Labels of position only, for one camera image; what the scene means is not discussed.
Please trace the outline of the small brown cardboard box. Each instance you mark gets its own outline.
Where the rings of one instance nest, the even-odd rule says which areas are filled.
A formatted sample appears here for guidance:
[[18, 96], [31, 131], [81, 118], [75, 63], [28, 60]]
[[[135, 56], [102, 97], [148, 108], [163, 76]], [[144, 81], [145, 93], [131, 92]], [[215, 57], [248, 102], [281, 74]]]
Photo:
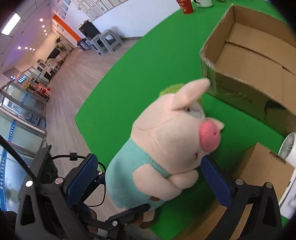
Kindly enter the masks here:
[[233, 172], [212, 157], [201, 171], [216, 200], [177, 239], [275, 239], [282, 231], [280, 204], [296, 171], [279, 155], [257, 143]]

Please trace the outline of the large open cardboard box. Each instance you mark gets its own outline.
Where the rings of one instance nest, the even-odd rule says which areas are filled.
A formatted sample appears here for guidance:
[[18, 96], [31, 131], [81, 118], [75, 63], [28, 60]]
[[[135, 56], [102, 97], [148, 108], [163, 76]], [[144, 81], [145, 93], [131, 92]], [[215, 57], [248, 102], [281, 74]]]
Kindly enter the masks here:
[[296, 133], [296, 37], [263, 12], [231, 5], [200, 51], [209, 93], [279, 133]]

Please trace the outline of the red gift box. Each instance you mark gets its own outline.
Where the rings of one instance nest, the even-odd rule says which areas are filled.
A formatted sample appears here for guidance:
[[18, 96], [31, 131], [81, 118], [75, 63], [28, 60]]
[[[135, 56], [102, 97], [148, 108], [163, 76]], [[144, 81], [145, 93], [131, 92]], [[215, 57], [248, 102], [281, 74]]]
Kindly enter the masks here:
[[176, 0], [184, 14], [192, 14], [194, 12], [191, 0]]

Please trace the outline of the pink pig plush toy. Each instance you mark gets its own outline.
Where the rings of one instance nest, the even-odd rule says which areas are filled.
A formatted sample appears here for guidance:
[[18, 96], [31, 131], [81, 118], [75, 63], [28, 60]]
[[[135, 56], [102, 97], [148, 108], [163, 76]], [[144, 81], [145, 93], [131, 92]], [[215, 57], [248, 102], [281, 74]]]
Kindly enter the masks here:
[[207, 117], [200, 103], [209, 87], [203, 78], [164, 90], [108, 165], [105, 185], [115, 206], [150, 206], [135, 220], [140, 228], [149, 228], [157, 208], [196, 184], [201, 159], [219, 147], [224, 124]]

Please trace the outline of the grey plastic stool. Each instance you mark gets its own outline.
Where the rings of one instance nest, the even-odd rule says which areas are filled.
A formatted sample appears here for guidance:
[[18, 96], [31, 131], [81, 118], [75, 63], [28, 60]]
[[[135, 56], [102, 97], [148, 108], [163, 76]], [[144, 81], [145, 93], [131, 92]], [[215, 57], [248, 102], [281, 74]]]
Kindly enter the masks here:
[[107, 29], [101, 34], [97, 34], [89, 42], [99, 55], [104, 55], [106, 51], [112, 54], [117, 45], [124, 44], [119, 35], [111, 29]]

